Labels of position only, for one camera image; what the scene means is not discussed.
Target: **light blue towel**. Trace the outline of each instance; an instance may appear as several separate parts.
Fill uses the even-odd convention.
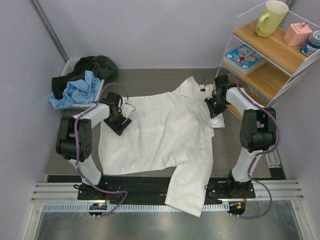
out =
[[[50,95],[49,101],[54,109],[68,109],[72,104],[92,104],[97,96],[101,80],[92,71],[84,72],[84,80],[68,81],[62,99]]]

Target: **pink box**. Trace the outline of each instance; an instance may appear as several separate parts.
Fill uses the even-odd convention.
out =
[[[305,22],[293,23],[283,38],[289,46],[298,46],[304,44],[311,33],[311,28]]]

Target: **white cloth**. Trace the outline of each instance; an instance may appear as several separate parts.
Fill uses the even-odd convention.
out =
[[[222,115],[210,118],[205,93],[193,77],[175,91],[131,97],[132,123],[116,135],[101,123],[99,157],[106,175],[177,167],[165,204],[199,217],[213,167],[212,127],[224,127]]]

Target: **white wall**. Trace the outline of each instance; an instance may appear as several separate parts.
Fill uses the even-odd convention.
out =
[[[320,25],[319,0],[297,0],[292,11]],[[308,205],[316,239],[320,239],[320,61],[276,106],[282,130],[279,151],[285,173],[297,179]]]
[[[0,3],[0,239],[22,237],[61,112],[48,98],[64,66],[27,0]]]
[[[69,58],[119,68],[212,68],[237,16],[264,0],[39,0]]]

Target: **blue can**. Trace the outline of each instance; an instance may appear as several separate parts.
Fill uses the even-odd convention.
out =
[[[303,55],[311,56],[320,49],[320,31],[314,31],[300,48]]]

